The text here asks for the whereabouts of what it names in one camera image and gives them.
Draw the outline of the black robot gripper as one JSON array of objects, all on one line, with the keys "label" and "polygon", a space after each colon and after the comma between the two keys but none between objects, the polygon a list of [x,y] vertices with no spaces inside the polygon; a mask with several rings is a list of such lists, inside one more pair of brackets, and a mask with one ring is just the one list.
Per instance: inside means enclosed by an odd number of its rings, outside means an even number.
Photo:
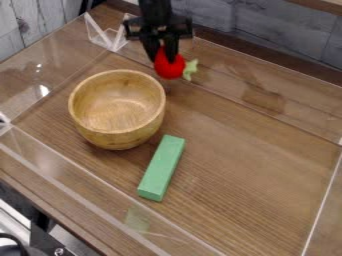
[{"label": "black robot gripper", "polygon": [[177,14],[173,14],[169,21],[162,24],[149,24],[143,17],[139,16],[126,19],[122,25],[125,26],[126,38],[129,40],[138,40],[143,33],[157,36],[145,36],[141,39],[151,62],[155,62],[155,57],[161,48],[159,39],[165,37],[165,52],[169,62],[173,63],[179,52],[179,38],[187,39],[194,36],[193,19]]}]

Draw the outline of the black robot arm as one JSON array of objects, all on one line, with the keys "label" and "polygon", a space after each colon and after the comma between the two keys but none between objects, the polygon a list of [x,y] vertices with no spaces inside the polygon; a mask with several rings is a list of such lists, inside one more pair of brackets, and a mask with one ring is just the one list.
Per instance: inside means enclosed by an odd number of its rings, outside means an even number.
[{"label": "black robot arm", "polygon": [[138,3],[141,15],[123,21],[126,39],[141,41],[151,61],[165,47],[166,58],[173,63],[179,40],[194,36],[193,19],[173,11],[171,0],[138,0]]}]

